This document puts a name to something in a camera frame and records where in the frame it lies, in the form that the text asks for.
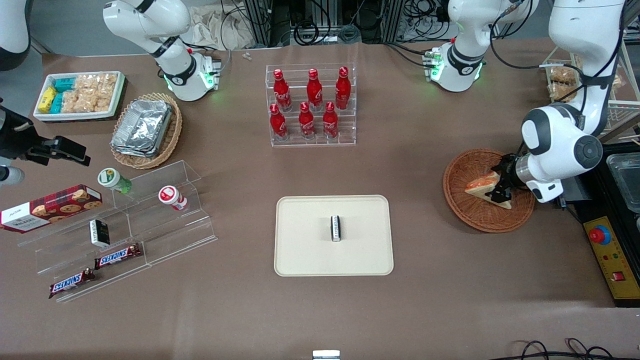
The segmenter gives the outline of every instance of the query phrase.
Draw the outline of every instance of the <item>snickers logo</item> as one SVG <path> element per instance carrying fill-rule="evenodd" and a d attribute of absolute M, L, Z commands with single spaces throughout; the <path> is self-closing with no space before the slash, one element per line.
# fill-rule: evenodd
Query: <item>snickers logo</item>
<path fill-rule="evenodd" d="M 59 283 L 53 286 L 53 289 L 51 290 L 51 292 L 54 293 L 64 288 L 68 288 L 71 285 L 79 283 L 81 279 L 82 279 L 82 273 L 74 275 L 66 280 L 60 281 Z"/>
<path fill-rule="evenodd" d="M 106 265 L 108 263 L 114 262 L 116 260 L 119 260 L 121 258 L 123 258 L 124 256 L 127 255 L 127 249 L 122 249 L 118 252 L 114 252 L 113 254 L 109 254 L 107 256 L 103 256 L 100 259 L 100 266 Z"/>

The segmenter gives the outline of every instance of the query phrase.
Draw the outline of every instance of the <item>coca-cola bottle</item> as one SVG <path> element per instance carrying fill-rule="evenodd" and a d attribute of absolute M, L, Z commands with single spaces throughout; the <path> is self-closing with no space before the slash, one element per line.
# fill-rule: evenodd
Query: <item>coca-cola bottle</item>
<path fill-rule="evenodd" d="M 278 105 L 271 104 L 269 111 L 271 112 L 270 122 L 275 140 L 279 142 L 286 141 L 289 138 L 289 132 L 287 131 L 284 116 L 280 113 L 280 109 L 278 109 Z"/>
<path fill-rule="evenodd" d="M 316 137 L 316 129 L 314 129 L 314 114 L 309 111 L 309 103 L 303 101 L 300 103 L 300 131 L 305 140 L 313 140 Z"/>
<path fill-rule="evenodd" d="M 291 111 L 291 93 L 289 91 L 289 84 L 287 84 L 284 79 L 284 75 L 282 74 L 282 70 L 275 69 L 273 71 L 273 78 L 276 80 L 275 84 L 273 84 L 273 92 L 276 94 L 276 102 L 282 111 Z"/>
<path fill-rule="evenodd" d="M 331 101 L 326 103 L 324 110 L 324 116 L 322 117 L 324 136 L 329 140 L 333 140 L 338 137 L 338 114 L 335 113 L 334 105 Z"/>
<path fill-rule="evenodd" d="M 307 97 L 311 111 L 322 111 L 322 84 L 318 80 L 318 70 L 309 69 L 309 82 L 307 83 Z"/>
<path fill-rule="evenodd" d="M 349 69 L 343 66 L 339 70 L 338 81 L 335 82 L 335 105 L 340 110 L 345 110 L 351 96 L 351 82 L 349 81 Z"/>

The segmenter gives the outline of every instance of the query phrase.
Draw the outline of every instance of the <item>emergency stop button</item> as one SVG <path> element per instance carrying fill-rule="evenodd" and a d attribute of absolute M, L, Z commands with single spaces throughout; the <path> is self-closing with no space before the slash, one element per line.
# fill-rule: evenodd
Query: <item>emergency stop button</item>
<path fill-rule="evenodd" d="M 611 274 L 613 276 L 613 281 L 624 281 L 625 280 L 625 274 L 622 273 L 622 271 L 616 271 L 614 273 Z"/>
<path fill-rule="evenodd" d="M 589 240 L 601 245 L 607 245 L 611 242 L 611 233 L 606 227 L 598 225 L 589 232 Z"/>

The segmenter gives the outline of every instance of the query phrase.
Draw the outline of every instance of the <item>clear acrylic bottle rack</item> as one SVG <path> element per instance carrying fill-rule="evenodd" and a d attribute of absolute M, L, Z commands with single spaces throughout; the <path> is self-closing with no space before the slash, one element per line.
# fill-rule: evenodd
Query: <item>clear acrylic bottle rack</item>
<path fill-rule="evenodd" d="M 125 277 L 157 265 L 164 260 L 217 240 L 211 218 L 202 209 L 194 182 L 200 176 L 184 161 L 131 179 L 132 190 L 122 195 L 107 190 L 104 205 L 96 212 L 86 211 L 64 221 L 47 225 L 47 235 L 36 233 L 19 244 L 35 250 L 38 274 L 51 284 L 71 277 L 85 268 L 93 269 L 95 259 L 139 244 L 142 255 L 94 270 L 95 279 L 56 295 L 57 302 L 68 302 Z M 173 185 L 188 200 L 185 210 L 162 204 L 158 191 Z M 108 225 L 111 244 L 99 248 L 90 241 L 89 221 L 98 219 Z M 42 290 L 43 297 L 47 289 Z"/>
<path fill-rule="evenodd" d="M 345 110 L 335 109 L 338 114 L 338 137 L 333 140 L 327 140 L 323 133 L 322 117 L 324 110 L 314 112 L 314 127 L 316 129 L 316 137 L 312 140 L 305 140 L 300 131 L 300 123 L 298 115 L 300 115 L 300 103 L 307 101 L 307 83 L 309 69 L 318 70 L 318 80 L 322 83 L 323 101 L 335 101 L 335 82 L 338 80 L 338 70 L 340 67 L 349 68 L 349 80 L 351 82 L 351 96 L 349 104 Z M 269 125 L 269 105 L 276 102 L 273 92 L 273 71 L 275 69 L 282 70 L 284 79 L 289 84 L 291 92 L 292 110 L 283 112 L 287 129 L 289 130 L 289 139 L 279 142 L 275 139 L 273 130 Z M 273 147 L 292 147 L 292 146 L 331 146 L 331 145 L 355 145 L 356 144 L 356 66 L 354 63 L 325 63 L 325 64 L 292 64 L 292 65 L 267 65 L 266 77 L 266 95 L 267 106 L 265 108 L 267 121 L 271 137 L 271 146 Z"/>

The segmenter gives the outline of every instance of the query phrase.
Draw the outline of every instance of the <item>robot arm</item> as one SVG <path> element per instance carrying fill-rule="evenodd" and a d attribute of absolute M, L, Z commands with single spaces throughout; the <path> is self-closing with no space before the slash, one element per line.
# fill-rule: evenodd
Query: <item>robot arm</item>
<path fill-rule="evenodd" d="M 86 147 L 64 136 L 48 139 L 38 135 L 28 118 L 0 105 L 0 156 L 42 165 L 48 165 L 49 159 L 65 159 L 89 166 L 91 158 L 85 152 Z"/>
<path fill-rule="evenodd" d="M 17 68 L 29 54 L 33 0 L 0 0 L 0 71 Z"/>
<path fill-rule="evenodd" d="M 538 0 L 450 0 L 449 17 L 458 25 L 458 36 L 426 54 L 433 67 L 429 79 L 452 92 L 470 88 L 490 45 L 490 25 L 496 19 L 498 24 L 522 20 L 537 7 Z"/>
<path fill-rule="evenodd" d="M 531 110 L 522 124 L 522 138 L 529 154 L 503 158 L 500 170 L 505 183 L 526 186 L 538 201 L 562 194 L 560 180 L 594 168 L 602 159 L 596 138 L 607 123 L 607 101 L 618 63 L 620 18 L 623 0 L 584 5 L 580 0 L 556 0 L 549 21 L 549 35 L 562 49 L 583 59 L 586 85 L 573 100 Z M 504 199 L 504 189 L 496 193 Z"/>
<path fill-rule="evenodd" d="M 194 101 L 215 86 L 210 57 L 191 54 L 179 35 L 191 25 L 180 0 L 116 0 L 104 5 L 107 28 L 140 46 L 156 59 L 169 89 L 184 101 Z"/>

